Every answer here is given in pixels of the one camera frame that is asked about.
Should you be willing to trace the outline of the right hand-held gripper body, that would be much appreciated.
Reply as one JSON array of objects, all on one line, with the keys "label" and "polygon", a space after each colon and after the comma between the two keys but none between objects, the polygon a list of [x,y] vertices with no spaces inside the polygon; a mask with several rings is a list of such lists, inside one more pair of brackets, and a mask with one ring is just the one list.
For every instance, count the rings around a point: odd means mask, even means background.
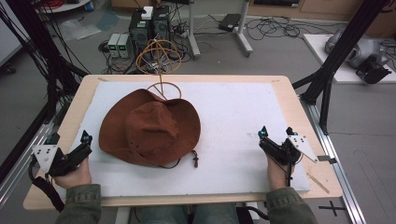
[{"label": "right hand-held gripper body", "polygon": [[302,156],[306,156],[312,162],[318,162],[318,157],[306,136],[289,135],[281,145],[261,133],[259,138],[262,150],[282,165],[296,164]]}]

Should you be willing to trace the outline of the person's left hand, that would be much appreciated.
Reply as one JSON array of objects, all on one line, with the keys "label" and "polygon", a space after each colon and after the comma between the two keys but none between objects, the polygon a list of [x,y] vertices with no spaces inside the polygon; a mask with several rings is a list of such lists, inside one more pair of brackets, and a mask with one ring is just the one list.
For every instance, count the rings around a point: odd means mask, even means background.
[{"label": "person's left hand", "polygon": [[91,184],[92,177],[89,168],[89,160],[84,159],[75,171],[64,176],[55,176],[54,180],[58,186],[64,189]]}]

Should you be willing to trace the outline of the person's right hand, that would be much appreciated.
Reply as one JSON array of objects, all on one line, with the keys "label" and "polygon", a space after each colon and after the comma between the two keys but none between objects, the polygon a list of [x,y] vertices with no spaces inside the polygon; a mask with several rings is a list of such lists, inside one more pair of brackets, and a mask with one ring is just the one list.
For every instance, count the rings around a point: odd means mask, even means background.
[{"label": "person's right hand", "polygon": [[279,164],[271,156],[267,155],[267,176],[270,190],[283,189],[287,186],[288,166]]}]

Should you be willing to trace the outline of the white table mat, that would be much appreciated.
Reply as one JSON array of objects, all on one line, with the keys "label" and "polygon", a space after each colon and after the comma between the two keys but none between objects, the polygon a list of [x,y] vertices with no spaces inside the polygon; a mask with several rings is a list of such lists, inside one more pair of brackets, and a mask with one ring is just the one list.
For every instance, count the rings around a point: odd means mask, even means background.
[{"label": "white table mat", "polygon": [[[198,112],[198,145],[172,169],[127,163],[99,148],[99,130],[108,110],[138,89],[185,99]],[[92,136],[92,179],[101,185],[103,196],[127,197],[264,193],[267,159],[258,132],[266,129],[270,139],[281,144],[288,127],[269,83],[104,81],[98,84],[78,130]]]}]

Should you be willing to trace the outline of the thin wooden stick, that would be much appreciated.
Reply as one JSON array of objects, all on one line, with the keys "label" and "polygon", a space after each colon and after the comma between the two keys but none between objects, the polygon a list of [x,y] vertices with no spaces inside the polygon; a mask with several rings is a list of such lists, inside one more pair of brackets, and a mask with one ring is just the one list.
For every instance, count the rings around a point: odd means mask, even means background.
[{"label": "thin wooden stick", "polygon": [[326,193],[330,194],[330,191],[319,181],[317,180],[313,175],[306,173],[306,175],[313,181],[315,182],[323,191]]}]

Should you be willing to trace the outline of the white platform board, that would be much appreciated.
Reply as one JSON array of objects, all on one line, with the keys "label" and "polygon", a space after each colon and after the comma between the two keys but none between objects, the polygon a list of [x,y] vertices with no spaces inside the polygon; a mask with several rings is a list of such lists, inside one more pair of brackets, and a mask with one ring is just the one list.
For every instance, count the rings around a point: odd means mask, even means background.
[{"label": "white platform board", "polygon": [[[331,35],[311,35],[304,34],[304,41],[307,46],[316,55],[320,63],[324,63],[328,57],[325,52],[325,43]],[[396,84],[396,72],[387,64],[385,68],[390,71],[390,74],[379,81],[379,84]],[[350,67],[347,63],[342,63],[333,77],[333,82],[337,84],[363,84],[363,81],[356,75],[356,70]]]}]

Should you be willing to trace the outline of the grey bench power supply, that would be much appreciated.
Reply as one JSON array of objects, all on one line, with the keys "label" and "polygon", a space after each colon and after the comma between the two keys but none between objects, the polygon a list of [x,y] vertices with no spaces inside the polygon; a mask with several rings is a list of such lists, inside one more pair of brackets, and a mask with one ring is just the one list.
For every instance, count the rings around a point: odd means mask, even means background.
[{"label": "grey bench power supply", "polygon": [[121,58],[129,58],[132,54],[132,43],[127,34],[120,35],[117,47]]},{"label": "grey bench power supply", "polygon": [[107,42],[109,53],[113,58],[120,57],[119,50],[117,48],[119,39],[120,39],[120,34],[112,34]]}]

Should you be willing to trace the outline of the white metal table stand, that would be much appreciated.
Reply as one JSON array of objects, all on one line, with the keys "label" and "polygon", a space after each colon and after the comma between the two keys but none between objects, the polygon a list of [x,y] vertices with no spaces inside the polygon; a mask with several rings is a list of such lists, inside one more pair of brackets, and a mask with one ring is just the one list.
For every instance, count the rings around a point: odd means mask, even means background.
[{"label": "white metal table stand", "polygon": [[[188,22],[189,29],[187,30],[187,38],[189,40],[189,44],[191,47],[192,58],[196,60],[201,56],[201,52],[199,50],[197,41],[194,36],[194,27],[193,27],[194,0],[188,0],[188,1],[189,1],[189,22]],[[253,48],[250,46],[247,38],[244,35],[244,27],[246,24],[249,4],[250,4],[250,0],[243,0],[239,25],[233,28],[233,32],[235,33],[237,39],[241,43],[243,50],[246,52],[247,57],[253,52]]]}]

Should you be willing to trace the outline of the black device on platform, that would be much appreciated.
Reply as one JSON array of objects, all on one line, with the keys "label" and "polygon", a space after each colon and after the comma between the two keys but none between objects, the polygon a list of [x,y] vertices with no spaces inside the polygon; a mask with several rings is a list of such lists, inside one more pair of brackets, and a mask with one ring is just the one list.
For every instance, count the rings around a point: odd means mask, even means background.
[{"label": "black device on platform", "polygon": [[370,55],[359,67],[356,75],[366,84],[376,84],[390,74],[374,55]]}]

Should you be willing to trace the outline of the grey robot shell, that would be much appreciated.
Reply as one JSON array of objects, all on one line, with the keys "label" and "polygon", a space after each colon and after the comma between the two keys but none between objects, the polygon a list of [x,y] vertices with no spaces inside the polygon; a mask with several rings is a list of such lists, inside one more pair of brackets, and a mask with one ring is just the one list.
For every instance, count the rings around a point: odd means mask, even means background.
[{"label": "grey robot shell", "polygon": [[[336,33],[331,36],[325,44],[325,52],[330,53],[335,44],[341,38],[344,29],[338,29]],[[367,35],[364,35],[352,51],[347,55],[345,62],[352,68],[358,68],[370,56],[374,56],[380,65],[384,65],[389,61],[384,49],[381,48],[380,42]]]}]

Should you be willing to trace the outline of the person's legs in jeans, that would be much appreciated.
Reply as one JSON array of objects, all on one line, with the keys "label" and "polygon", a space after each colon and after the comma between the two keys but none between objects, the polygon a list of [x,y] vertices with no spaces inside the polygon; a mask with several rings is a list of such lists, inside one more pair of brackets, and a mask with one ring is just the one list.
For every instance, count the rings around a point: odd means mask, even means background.
[{"label": "person's legs in jeans", "polygon": [[239,224],[233,203],[144,207],[141,224]]}]

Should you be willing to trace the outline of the flat black box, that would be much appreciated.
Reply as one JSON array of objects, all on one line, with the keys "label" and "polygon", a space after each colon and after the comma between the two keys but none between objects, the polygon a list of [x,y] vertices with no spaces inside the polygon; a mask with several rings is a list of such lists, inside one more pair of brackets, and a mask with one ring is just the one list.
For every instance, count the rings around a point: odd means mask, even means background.
[{"label": "flat black box", "polygon": [[241,18],[240,14],[227,14],[219,23],[220,30],[231,32]]}]

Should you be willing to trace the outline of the black computer tower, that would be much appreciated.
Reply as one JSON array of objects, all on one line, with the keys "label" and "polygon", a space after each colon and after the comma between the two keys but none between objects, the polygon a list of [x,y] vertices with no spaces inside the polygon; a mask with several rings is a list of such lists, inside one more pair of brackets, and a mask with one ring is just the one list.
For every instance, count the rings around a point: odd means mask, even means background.
[{"label": "black computer tower", "polygon": [[135,55],[148,45],[149,40],[153,37],[153,27],[151,19],[142,18],[146,14],[144,9],[138,9],[132,14],[129,25],[129,34],[135,47]]},{"label": "black computer tower", "polygon": [[170,47],[169,13],[169,6],[156,7],[152,16],[154,38],[159,40],[165,48]]}]

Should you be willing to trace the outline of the aluminium rail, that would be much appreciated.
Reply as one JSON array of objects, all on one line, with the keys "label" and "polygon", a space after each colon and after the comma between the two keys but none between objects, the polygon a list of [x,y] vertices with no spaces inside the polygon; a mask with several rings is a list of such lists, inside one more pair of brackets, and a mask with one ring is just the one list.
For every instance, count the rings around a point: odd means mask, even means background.
[{"label": "aluminium rail", "polygon": [[16,149],[21,148],[21,155],[11,164],[10,170],[0,181],[0,209],[6,205],[15,188],[28,173],[32,155],[31,147],[44,144],[56,127],[57,125],[53,121],[42,123],[34,132],[25,134],[16,145]]},{"label": "aluminium rail", "polygon": [[323,129],[319,126],[320,113],[315,105],[309,105],[306,102],[301,101],[302,107],[309,118],[311,125],[316,133],[317,139],[319,140],[324,153],[330,157],[331,166],[335,171],[335,175],[342,189],[342,201],[346,208],[346,213],[349,217],[351,224],[367,224],[363,212],[359,206],[359,203],[355,197],[352,187],[350,186],[347,175],[344,171],[342,163],[340,162],[335,147],[332,143],[332,139],[326,134]]}]

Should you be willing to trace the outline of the black metal frame strut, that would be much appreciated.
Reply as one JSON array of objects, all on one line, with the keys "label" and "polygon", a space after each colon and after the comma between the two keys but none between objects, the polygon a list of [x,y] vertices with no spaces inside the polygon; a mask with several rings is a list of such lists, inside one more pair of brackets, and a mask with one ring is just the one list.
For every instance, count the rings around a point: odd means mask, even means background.
[{"label": "black metal frame strut", "polygon": [[325,134],[328,134],[332,79],[347,55],[387,4],[388,0],[363,0],[320,68],[312,75],[292,84],[295,90],[309,84],[307,90],[300,95],[301,100],[309,105],[315,105],[319,95],[322,94],[318,124]]}]

